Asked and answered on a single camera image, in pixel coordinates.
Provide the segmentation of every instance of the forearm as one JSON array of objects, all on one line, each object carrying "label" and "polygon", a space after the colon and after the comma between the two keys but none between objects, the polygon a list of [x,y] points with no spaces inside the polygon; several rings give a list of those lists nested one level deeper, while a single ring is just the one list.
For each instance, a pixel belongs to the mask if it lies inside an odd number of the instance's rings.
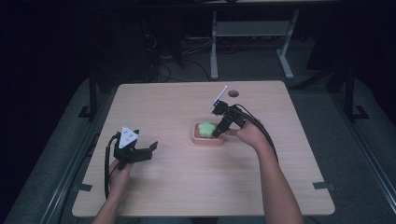
[{"label": "forearm", "polygon": [[267,223],[303,223],[300,207],[267,143],[255,147],[262,179],[262,202]]},{"label": "forearm", "polygon": [[114,223],[116,221],[117,213],[119,211],[120,201],[121,197],[112,196],[110,194],[92,223]]}]

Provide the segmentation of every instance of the person's left hand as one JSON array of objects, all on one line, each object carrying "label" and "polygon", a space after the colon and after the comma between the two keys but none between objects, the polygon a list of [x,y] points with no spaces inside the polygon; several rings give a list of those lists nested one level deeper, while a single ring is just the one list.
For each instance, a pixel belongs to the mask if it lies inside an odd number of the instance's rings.
[{"label": "person's left hand", "polygon": [[114,160],[108,167],[110,173],[114,170],[109,180],[109,197],[122,198],[125,195],[126,189],[128,188],[130,173],[134,164],[128,163],[122,170],[119,170],[119,168],[116,167],[119,162],[120,161],[118,160]]}]

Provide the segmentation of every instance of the gray carpet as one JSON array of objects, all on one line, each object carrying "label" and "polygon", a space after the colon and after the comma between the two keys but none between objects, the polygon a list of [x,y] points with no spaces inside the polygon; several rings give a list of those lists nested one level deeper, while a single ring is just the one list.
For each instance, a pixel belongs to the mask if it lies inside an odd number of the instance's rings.
[{"label": "gray carpet", "polygon": [[[315,71],[306,71],[306,63],[312,49],[312,42],[293,42],[287,57],[294,80],[286,80],[276,58],[271,43],[260,48],[250,48],[234,54],[220,54],[219,81],[229,80],[282,80],[292,86],[311,77]],[[208,53],[187,55],[209,72]],[[204,70],[196,63],[184,62],[181,68],[174,62],[164,63],[171,70],[169,82],[207,81]],[[160,67],[163,80],[168,70]],[[360,145],[351,132],[350,124],[338,109],[334,98],[343,97],[340,92],[330,95],[324,90],[327,78],[322,79],[303,91],[290,91],[308,141],[318,161],[318,166],[327,183],[333,184],[331,191],[335,204],[334,214],[326,217],[307,217],[305,223],[396,223],[396,215],[391,210],[384,194],[377,185]],[[6,223],[39,223],[46,212],[52,194],[64,174],[77,146],[90,150],[95,133],[100,133],[111,106],[111,94],[100,94],[101,112],[93,122],[79,119],[80,109],[89,102],[88,83],[84,82],[67,107],[63,118],[47,144],[40,161],[8,215]],[[356,104],[362,105],[370,119],[358,120],[356,125],[364,135],[374,154],[393,183],[396,182],[396,129],[377,106],[370,91],[361,83],[356,84]],[[88,167],[88,156],[78,169],[74,184],[67,193],[64,209],[55,214],[59,223],[89,223],[91,218],[73,217],[71,208],[77,192],[73,187],[81,183]],[[121,217],[118,223],[135,223],[138,219]],[[249,223],[240,218],[240,223]]]}]

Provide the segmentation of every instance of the black tape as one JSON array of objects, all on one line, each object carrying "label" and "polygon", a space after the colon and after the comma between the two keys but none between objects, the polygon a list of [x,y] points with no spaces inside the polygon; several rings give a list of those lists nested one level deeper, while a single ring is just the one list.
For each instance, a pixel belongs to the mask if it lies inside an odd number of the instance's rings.
[{"label": "black tape", "polygon": [[79,190],[90,192],[91,189],[92,189],[92,185],[80,184],[80,185],[75,185],[72,190],[75,192],[77,192]]},{"label": "black tape", "polygon": [[328,184],[326,182],[317,182],[313,183],[315,189],[328,189],[328,190],[335,190],[333,184]]}]

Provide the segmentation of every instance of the person's right hand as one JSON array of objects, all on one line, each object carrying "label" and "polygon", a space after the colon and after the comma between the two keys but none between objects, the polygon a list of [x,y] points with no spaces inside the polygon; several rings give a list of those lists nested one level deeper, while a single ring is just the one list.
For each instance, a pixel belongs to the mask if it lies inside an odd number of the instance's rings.
[{"label": "person's right hand", "polygon": [[265,138],[264,134],[260,131],[258,127],[256,127],[256,125],[254,125],[248,119],[246,120],[245,126],[242,129],[231,129],[227,131],[226,134],[234,135],[242,142],[256,149],[268,145],[268,141]]},{"label": "person's right hand", "polygon": [[113,171],[109,179],[109,197],[122,198],[125,195],[129,180],[131,179],[130,173],[134,164],[128,163],[122,170],[119,170],[117,168],[119,163],[118,160],[114,160],[108,167],[109,172]]}]

